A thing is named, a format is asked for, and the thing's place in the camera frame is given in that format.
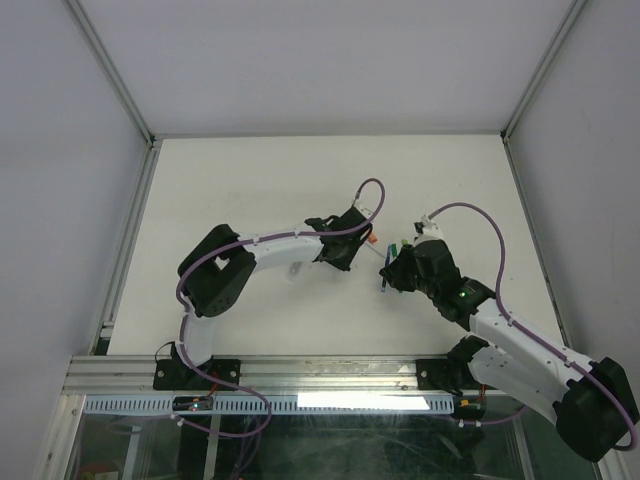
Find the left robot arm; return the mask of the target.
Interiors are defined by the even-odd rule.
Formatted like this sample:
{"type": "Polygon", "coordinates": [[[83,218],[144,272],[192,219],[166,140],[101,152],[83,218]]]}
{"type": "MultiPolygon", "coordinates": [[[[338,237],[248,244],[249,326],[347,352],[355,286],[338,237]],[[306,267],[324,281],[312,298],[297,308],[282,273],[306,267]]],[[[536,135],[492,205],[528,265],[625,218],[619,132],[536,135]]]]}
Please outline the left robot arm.
{"type": "Polygon", "coordinates": [[[289,230],[241,234],[229,225],[214,227],[178,267],[177,300],[184,307],[175,348],[175,377],[198,388],[209,377],[215,317],[231,309],[249,278],[294,263],[326,263],[348,271],[373,230],[379,211],[359,202],[342,215],[309,218],[289,230]]]}

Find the blue gel pen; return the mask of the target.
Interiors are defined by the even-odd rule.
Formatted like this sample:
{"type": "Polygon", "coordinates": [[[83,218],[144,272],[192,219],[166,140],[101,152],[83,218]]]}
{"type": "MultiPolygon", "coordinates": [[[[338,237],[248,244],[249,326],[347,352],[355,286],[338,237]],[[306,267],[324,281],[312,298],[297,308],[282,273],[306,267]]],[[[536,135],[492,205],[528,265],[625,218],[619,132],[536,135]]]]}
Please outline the blue gel pen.
{"type": "MultiPolygon", "coordinates": [[[[391,260],[392,260],[392,244],[389,244],[387,245],[384,267],[382,270],[386,269],[390,265],[391,260]]],[[[387,288],[387,279],[382,273],[380,273],[380,276],[382,277],[381,293],[385,293],[387,288]]]]}

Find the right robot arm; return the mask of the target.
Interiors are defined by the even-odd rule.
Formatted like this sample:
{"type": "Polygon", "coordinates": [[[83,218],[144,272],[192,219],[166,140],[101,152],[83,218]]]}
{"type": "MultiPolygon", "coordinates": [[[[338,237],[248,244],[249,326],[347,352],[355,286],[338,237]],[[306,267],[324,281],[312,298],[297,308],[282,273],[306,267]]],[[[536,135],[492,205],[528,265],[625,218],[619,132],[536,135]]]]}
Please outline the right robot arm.
{"type": "Polygon", "coordinates": [[[442,317],[467,335],[447,357],[448,378],[498,389],[554,425],[564,443],[597,463],[621,440],[638,440],[639,410],[623,367],[546,339],[502,309],[497,294],[461,275],[442,240],[405,245],[380,270],[400,292],[425,294],[442,317]]]}

